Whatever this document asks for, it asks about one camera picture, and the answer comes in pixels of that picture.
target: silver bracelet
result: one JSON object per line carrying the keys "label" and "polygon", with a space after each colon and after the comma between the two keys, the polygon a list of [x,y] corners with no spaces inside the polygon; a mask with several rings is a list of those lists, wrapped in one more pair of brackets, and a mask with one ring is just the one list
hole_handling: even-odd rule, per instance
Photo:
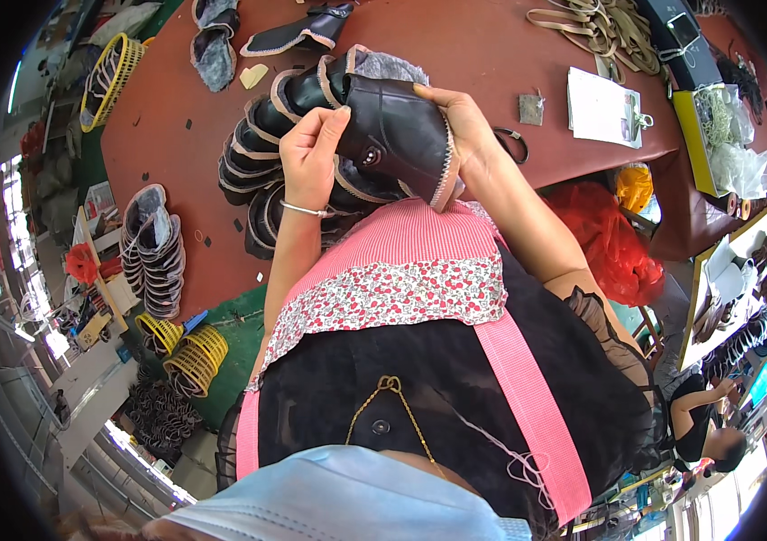
{"label": "silver bracelet", "polygon": [[302,207],[291,205],[289,202],[285,202],[283,199],[281,200],[281,206],[292,211],[299,211],[304,212],[305,214],[314,215],[318,218],[332,218],[335,215],[334,212],[330,211],[309,211],[308,209],[303,209]]}

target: face mask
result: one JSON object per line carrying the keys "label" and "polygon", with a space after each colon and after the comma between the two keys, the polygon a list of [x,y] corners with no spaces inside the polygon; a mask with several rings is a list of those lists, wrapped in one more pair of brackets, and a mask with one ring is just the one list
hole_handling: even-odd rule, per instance
{"label": "face mask", "polygon": [[222,541],[531,537],[460,486],[352,445],[293,454],[165,518]]}

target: hand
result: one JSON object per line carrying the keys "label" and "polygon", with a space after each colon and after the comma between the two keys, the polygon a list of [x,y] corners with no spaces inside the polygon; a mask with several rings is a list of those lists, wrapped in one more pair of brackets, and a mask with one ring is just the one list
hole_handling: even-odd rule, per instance
{"label": "hand", "polygon": [[488,120],[473,98],[463,92],[413,85],[416,95],[431,100],[444,108],[453,129],[455,149],[461,158],[459,173],[470,189],[471,184],[488,175],[488,166],[494,157],[504,152]]}
{"label": "hand", "polygon": [[714,388],[714,391],[716,391],[717,394],[717,400],[722,400],[725,395],[728,395],[733,390],[735,390],[735,382],[729,378],[725,378]]}
{"label": "hand", "polygon": [[335,180],[335,147],[350,120],[350,108],[316,107],[281,138],[285,197],[291,205],[322,211]]}

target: pink apron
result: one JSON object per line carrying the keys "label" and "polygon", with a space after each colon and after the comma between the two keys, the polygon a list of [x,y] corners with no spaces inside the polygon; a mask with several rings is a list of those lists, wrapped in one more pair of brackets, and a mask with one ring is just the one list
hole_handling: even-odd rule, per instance
{"label": "pink apron", "polygon": [[303,334],[458,319],[473,326],[521,428],[559,524],[591,503],[588,479],[549,386],[505,308],[494,223],[476,202],[437,214],[418,198],[381,207],[330,248],[291,289],[260,373],[246,388],[236,477],[259,467],[260,376]]}

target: yellow plastic bag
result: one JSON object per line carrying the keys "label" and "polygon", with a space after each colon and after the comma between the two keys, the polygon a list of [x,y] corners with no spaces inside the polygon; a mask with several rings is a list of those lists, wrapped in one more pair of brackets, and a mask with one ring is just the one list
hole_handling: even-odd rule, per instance
{"label": "yellow plastic bag", "polygon": [[651,170],[647,164],[635,162],[624,165],[615,179],[618,203],[628,211],[639,212],[653,195]]}

